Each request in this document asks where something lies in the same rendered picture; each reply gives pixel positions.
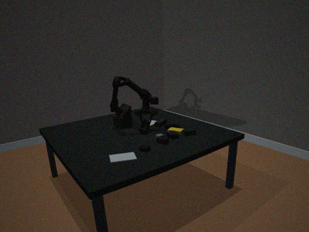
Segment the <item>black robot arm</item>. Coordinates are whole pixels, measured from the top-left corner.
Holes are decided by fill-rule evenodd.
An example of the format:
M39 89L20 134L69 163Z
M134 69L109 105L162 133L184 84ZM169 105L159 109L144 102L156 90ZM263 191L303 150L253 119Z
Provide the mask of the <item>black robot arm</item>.
M121 80L124 82L120 83ZM150 104L158 104L158 97L152 97L149 91L147 91L146 89L140 88L138 85L130 81L129 78L116 76L114 77L112 85L113 85L113 97L112 97L112 101L110 104L110 108L111 108L111 112L116 112L118 116L123 112L123 110L119 108L118 106L119 99L117 99L118 88L122 86L129 86L131 89L137 92L139 96L141 97L140 99L142 99L143 105L149 105L149 102ZM141 114L146 115L147 113L149 113L150 109L148 108L148 106L146 107L142 106L140 111L141 111Z

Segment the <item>yellow rectangular block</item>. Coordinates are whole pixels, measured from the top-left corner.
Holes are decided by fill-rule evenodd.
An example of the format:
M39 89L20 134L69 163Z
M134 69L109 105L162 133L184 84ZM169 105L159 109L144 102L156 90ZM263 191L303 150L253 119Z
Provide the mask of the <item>yellow rectangular block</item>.
M171 127L169 128L167 131L170 132L170 131L175 131L176 133L178 133L178 135L182 135L183 134L183 130L184 129L181 129L181 128L174 128L174 127Z

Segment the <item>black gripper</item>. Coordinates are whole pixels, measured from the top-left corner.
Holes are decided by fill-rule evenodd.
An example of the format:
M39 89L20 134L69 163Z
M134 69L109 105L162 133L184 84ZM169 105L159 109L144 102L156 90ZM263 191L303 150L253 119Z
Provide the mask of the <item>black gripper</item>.
M149 108L149 105L142 105L142 106L144 106L144 107L148 106L148 108ZM149 109L150 109L150 108L149 108ZM150 123L151 123L153 116L154 116L154 115L157 115L157 111L152 111L152 112L149 112L149 113L147 113L147 114L151 114L151 115L150 115ZM140 110L136 110L136 111L135 111L135 115L139 116L139 118L140 118L140 120L141 120L141 122L142 122L142 114L141 114L141 111L140 111Z

